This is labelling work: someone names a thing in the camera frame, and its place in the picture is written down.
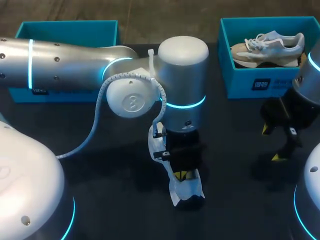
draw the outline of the teal box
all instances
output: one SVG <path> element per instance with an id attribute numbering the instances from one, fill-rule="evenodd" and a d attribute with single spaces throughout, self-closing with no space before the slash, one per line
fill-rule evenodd
<path id="1" fill-rule="evenodd" d="M 280 97 L 292 86 L 299 67 L 236 68 L 230 47 L 275 30 L 280 35 L 303 33 L 305 54 L 320 38 L 320 25 L 313 16 L 222 18 L 218 35 L 218 58 L 229 99 Z M 256 83 L 264 90 L 253 90 Z"/>
<path id="2" fill-rule="evenodd" d="M 102 48 L 120 44 L 118 21 L 25 21 L 16 33 L 18 39 L 33 39 L 83 47 Z M 97 91 L 45 91 L 9 88 L 16 103 L 95 102 Z"/>

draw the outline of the shoe lace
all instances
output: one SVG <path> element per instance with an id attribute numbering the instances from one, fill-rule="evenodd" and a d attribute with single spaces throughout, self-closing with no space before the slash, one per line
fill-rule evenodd
<path id="1" fill-rule="evenodd" d="M 262 33 L 258 34 L 256 36 L 255 39 L 245 39 L 245 46 L 249 51 L 253 51 L 253 50 L 262 50 L 263 48 L 267 47 L 268 45 L 265 43 L 266 39 L 262 39 L 262 40 L 258 40 L 258 38 L 260 38 L 261 36 L 263 36 Z"/>

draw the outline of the shoe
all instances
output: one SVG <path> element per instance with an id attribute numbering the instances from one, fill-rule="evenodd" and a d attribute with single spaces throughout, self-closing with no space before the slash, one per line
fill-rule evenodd
<path id="1" fill-rule="evenodd" d="M 305 48 L 305 36 L 282 36 L 276 31 L 258 34 L 231 47 L 233 61 L 245 68 L 257 68 L 272 63 L 276 67 L 298 67 L 298 58 Z"/>

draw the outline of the black table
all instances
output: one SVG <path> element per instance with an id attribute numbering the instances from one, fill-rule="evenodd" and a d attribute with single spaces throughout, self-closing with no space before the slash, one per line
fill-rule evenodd
<path id="1" fill-rule="evenodd" d="M 141 56 L 157 45 L 132 46 Z M 262 99 L 227 100 L 217 46 L 209 44 L 200 174 L 206 203 L 197 211 L 176 210 L 162 165 L 151 160 L 148 130 L 159 106 L 136 119 L 124 119 L 101 107 L 100 124 L 89 145 L 62 163 L 76 201 L 76 231 L 84 240 L 287 240 L 287 219 L 295 185 L 270 193 L 250 176 L 259 154 L 285 142 L 281 129 L 261 135 Z M 0 112 L 22 133 L 56 155 L 77 147 L 89 133 L 95 105 L 14 104 L 0 90 Z M 302 133 L 305 161 L 320 142 L 320 121 Z"/>

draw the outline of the white spiral cable wrap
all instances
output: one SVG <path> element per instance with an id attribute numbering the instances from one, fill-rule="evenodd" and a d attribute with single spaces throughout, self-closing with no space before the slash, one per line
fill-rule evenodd
<path id="1" fill-rule="evenodd" d="M 120 79 L 136 79 L 136 80 L 149 81 L 158 88 L 159 94 L 161 95 L 161 99 L 162 99 L 162 106 L 161 106 L 161 110 L 160 110 L 158 116 L 152 121 L 153 136 L 154 137 L 156 136 L 156 134 L 158 132 L 157 123 L 159 123 L 161 121 L 161 119 L 163 118 L 165 111 L 166 111 L 166 107 L 167 107 L 167 96 L 166 96 L 164 88 L 160 85 L 160 83 L 154 77 L 145 76 L 145 75 L 137 74 L 134 72 L 133 73 L 129 73 L 129 72 L 119 73 L 119 74 L 113 75 L 113 76 L 109 77 L 107 80 L 105 80 L 100 88 L 98 97 L 96 99 L 96 104 L 95 104 L 94 121 L 93 121 L 93 125 L 92 125 L 92 128 L 91 128 L 89 135 L 86 137 L 86 139 L 78 147 L 76 147 L 72 151 L 56 156 L 58 159 L 64 159 L 66 157 L 70 157 L 71 155 L 79 152 L 91 140 L 91 138 L 95 134 L 95 131 L 98 126 L 99 116 L 100 116 L 100 106 L 101 106 L 103 97 L 106 93 L 106 90 L 107 90 L 110 83 L 112 83 L 113 81 L 116 81 L 116 80 L 120 80 Z"/>

